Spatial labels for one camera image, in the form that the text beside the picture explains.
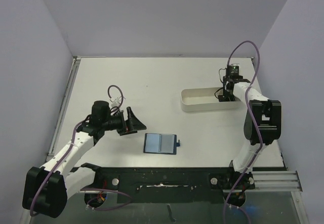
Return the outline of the blue card holder wallet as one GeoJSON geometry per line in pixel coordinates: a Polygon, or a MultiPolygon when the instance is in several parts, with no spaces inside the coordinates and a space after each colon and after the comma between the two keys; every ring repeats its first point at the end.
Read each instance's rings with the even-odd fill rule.
{"type": "Polygon", "coordinates": [[[146,133],[143,153],[176,155],[180,140],[174,134],[146,133]]]}

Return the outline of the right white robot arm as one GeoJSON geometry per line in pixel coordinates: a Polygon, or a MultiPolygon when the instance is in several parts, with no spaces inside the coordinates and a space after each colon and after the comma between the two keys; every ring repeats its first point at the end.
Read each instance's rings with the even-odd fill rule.
{"type": "Polygon", "coordinates": [[[227,185],[237,188],[244,181],[242,172],[251,172],[262,151],[280,138],[281,102],[271,100],[253,88],[251,82],[239,74],[239,66],[235,64],[226,67],[220,101],[241,101],[247,107],[244,121],[246,141],[232,161],[234,170],[225,176],[227,185]]]}

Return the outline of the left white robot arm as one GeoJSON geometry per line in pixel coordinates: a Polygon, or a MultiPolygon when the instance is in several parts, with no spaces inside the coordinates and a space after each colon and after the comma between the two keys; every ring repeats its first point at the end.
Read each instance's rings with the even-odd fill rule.
{"type": "Polygon", "coordinates": [[[77,123],[71,140],[48,162],[32,167],[26,174],[22,207],[29,215],[38,214],[56,218],[65,208],[69,194],[79,191],[66,185],[67,177],[76,163],[92,149],[107,131],[115,130],[120,136],[146,130],[147,127],[127,107],[112,113],[107,101],[95,101],[91,113],[77,123]]]}

